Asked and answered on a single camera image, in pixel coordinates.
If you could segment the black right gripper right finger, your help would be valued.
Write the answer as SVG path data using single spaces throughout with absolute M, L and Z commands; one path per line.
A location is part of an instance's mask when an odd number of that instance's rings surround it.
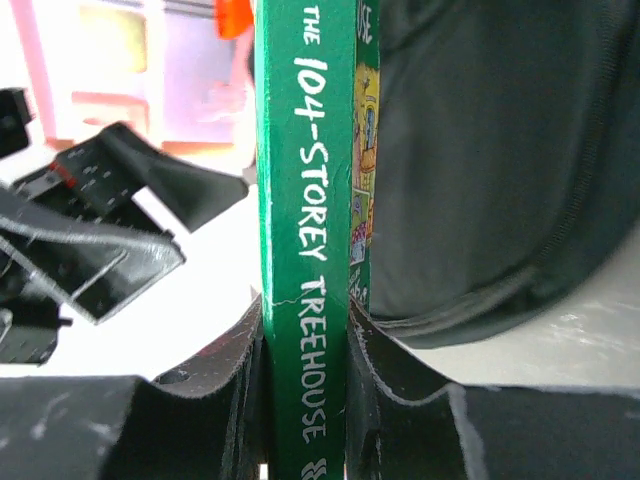
M 346 469 L 350 479 L 485 479 L 465 389 L 350 304 Z

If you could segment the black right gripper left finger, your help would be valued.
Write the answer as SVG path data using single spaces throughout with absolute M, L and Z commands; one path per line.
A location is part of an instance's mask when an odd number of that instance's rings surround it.
M 262 309 L 255 298 L 221 337 L 138 384 L 103 479 L 257 479 L 261 460 Z

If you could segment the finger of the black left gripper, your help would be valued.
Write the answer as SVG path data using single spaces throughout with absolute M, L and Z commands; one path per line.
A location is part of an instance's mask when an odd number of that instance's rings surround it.
M 54 171 L 103 217 L 148 188 L 191 232 L 248 194 L 242 178 L 167 155 L 122 122 L 59 153 Z

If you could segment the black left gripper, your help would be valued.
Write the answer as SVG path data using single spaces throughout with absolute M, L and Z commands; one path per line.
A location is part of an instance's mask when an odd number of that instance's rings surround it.
M 25 90 L 1 90 L 1 157 L 30 146 Z M 114 316 L 183 265 L 179 246 L 154 235 L 65 217 L 1 189 L 1 363 L 42 365 L 73 321 Z

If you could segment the black student backpack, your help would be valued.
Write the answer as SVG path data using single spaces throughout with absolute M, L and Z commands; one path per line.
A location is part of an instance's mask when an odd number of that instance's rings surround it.
M 385 1 L 370 308 L 422 348 L 558 303 L 639 219 L 635 1 Z

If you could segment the green puzzle book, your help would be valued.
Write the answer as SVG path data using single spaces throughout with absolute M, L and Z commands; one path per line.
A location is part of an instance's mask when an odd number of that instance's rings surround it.
M 345 475 L 347 325 L 369 303 L 375 1 L 260 1 L 255 87 L 273 479 Z

